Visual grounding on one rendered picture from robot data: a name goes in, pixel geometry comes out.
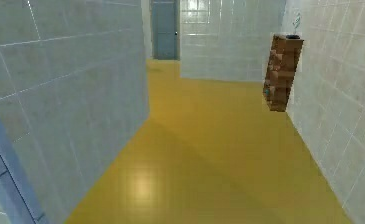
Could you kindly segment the blue-grey room door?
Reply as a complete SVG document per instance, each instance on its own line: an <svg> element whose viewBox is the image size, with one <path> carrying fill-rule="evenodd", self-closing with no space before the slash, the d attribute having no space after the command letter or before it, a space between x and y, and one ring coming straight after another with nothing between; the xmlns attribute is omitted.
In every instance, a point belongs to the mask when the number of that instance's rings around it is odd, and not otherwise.
<svg viewBox="0 0 365 224"><path fill-rule="evenodd" d="M177 60L178 0L151 0L154 58Z"/></svg>

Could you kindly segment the pale blue room door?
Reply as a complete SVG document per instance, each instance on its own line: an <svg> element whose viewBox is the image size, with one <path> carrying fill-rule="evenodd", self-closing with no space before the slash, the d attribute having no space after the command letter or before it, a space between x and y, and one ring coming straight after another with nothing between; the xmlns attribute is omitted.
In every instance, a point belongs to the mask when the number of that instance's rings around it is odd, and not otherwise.
<svg viewBox="0 0 365 224"><path fill-rule="evenodd" d="M0 204L11 224L49 224L1 120Z"/></svg>

